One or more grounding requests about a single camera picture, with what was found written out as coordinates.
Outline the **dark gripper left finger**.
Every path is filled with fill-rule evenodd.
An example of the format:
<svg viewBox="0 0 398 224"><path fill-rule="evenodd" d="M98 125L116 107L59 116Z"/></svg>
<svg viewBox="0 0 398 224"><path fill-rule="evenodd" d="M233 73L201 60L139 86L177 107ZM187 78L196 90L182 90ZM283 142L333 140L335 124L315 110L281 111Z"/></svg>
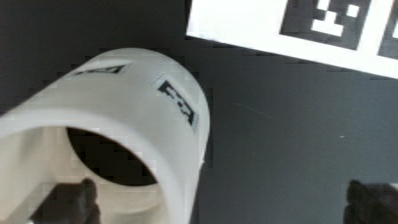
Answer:
<svg viewBox="0 0 398 224"><path fill-rule="evenodd" d="M61 183L29 218L29 224L102 224L95 181Z"/></svg>

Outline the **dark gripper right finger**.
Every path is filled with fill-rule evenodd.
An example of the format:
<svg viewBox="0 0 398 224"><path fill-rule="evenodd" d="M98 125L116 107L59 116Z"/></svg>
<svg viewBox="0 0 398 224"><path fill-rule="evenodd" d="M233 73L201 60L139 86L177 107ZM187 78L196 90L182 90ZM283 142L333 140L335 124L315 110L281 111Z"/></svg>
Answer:
<svg viewBox="0 0 398 224"><path fill-rule="evenodd" d="M345 224L398 224L398 189L388 183L351 181Z"/></svg>

